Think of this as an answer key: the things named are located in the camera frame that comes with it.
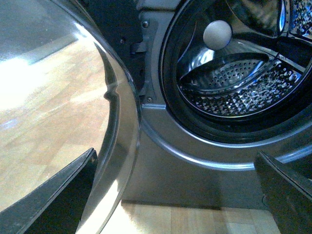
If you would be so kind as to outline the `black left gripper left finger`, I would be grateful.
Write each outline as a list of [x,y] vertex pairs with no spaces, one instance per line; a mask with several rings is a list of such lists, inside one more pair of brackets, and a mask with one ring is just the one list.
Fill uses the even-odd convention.
[[91,148],[0,213],[2,234],[74,234],[97,167]]

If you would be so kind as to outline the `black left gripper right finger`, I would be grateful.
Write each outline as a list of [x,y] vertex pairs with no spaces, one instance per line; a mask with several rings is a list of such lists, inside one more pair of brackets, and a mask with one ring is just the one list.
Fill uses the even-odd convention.
[[312,181],[264,152],[254,167],[271,214],[282,234],[312,232]]

